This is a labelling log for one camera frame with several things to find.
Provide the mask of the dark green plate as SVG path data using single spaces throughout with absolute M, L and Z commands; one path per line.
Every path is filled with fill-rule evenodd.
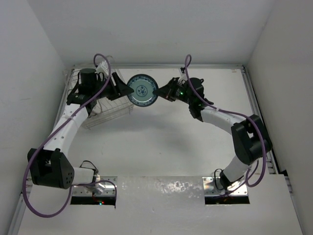
M 136 74 L 130 78 L 127 86 L 134 90 L 127 95 L 128 100 L 138 107 L 149 107 L 154 104 L 158 98 L 154 91 L 158 89 L 157 82 L 147 74 Z

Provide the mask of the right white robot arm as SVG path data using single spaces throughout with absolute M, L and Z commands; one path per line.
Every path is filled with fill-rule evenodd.
M 272 150 L 272 141 L 258 115 L 245 116 L 215 108 L 204 96 L 203 80 L 190 78 L 180 83 L 172 78 L 165 86 L 154 90 L 154 95 L 168 101 L 180 100 L 189 106 L 194 119 L 215 125 L 232 136 L 235 156 L 220 172 L 217 186 L 226 190 L 240 180 L 259 158 L 266 158 Z

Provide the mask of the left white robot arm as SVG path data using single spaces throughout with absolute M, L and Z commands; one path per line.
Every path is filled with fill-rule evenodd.
M 27 154 L 33 184 L 68 189 L 73 185 L 94 182 L 95 169 L 71 165 L 67 158 L 70 146 L 99 99 L 114 101 L 132 92 L 133 89 L 115 71 L 108 76 L 95 69 L 81 69 L 74 88 L 67 96 L 63 114 L 52 133 L 41 147 L 32 148 Z

